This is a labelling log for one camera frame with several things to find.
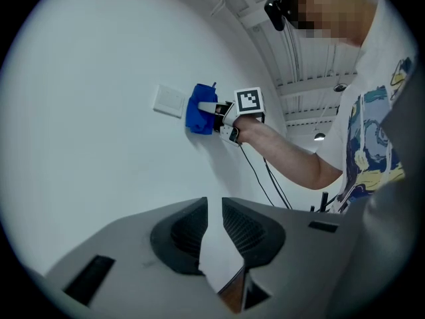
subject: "blue object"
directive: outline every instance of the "blue object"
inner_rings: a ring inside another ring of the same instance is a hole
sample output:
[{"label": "blue object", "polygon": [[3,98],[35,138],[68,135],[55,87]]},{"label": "blue object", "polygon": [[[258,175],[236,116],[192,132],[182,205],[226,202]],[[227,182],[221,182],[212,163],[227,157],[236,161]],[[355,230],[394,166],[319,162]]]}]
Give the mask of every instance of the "blue object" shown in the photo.
[{"label": "blue object", "polygon": [[197,84],[189,98],[186,109],[186,126],[195,134],[211,135],[214,127],[214,115],[198,109],[199,102],[218,102],[213,86]]}]

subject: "person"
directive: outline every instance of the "person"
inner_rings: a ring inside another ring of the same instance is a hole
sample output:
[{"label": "person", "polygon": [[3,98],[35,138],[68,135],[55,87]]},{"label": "person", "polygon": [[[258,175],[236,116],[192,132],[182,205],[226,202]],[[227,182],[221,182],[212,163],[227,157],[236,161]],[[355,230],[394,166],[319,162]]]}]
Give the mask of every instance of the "person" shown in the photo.
[{"label": "person", "polygon": [[413,71],[417,45],[388,0],[282,0],[282,8],[296,29],[360,47],[357,76],[314,154],[248,116],[235,121],[238,141],[250,144],[280,173],[306,188],[327,187],[343,174],[330,212],[344,213],[354,200],[404,177],[380,124]]}]

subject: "light switch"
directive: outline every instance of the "light switch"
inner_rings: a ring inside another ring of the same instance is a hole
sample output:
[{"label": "light switch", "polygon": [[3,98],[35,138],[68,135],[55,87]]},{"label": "light switch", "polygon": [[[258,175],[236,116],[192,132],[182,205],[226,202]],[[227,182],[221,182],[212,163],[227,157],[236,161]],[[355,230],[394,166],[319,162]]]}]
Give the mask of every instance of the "light switch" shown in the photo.
[{"label": "light switch", "polygon": [[159,85],[153,109],[155,111],[181,118],[186,96],[164,85]]}]

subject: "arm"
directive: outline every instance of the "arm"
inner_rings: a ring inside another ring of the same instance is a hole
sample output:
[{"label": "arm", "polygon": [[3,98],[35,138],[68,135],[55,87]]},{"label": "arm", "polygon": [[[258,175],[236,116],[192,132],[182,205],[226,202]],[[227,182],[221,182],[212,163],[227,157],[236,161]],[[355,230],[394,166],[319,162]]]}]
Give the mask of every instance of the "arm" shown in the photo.
[{"label": "arm", "polygon": [[310,189],[321,189],[334,182],[342,171],[285,140],[269,126],[249,116],[239,117],[238,142],[249,143],[282,175]]}]

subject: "white t-shirt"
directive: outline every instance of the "white t-shirt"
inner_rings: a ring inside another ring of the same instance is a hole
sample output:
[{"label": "white t-shirt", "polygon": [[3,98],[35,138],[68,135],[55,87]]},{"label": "white t-shirt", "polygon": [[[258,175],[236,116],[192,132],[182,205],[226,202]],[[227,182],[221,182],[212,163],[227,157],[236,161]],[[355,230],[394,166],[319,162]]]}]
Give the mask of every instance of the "white t-shirt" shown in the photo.
[{"label": "white t-shirt", "polygon": [[379,0],[361,48],[357,77],[341,97],[339,112],[317,155],[343,171],[330,212],[404,177],[400,160],[381,128],[417,61],[417,45],[388,0]]}]

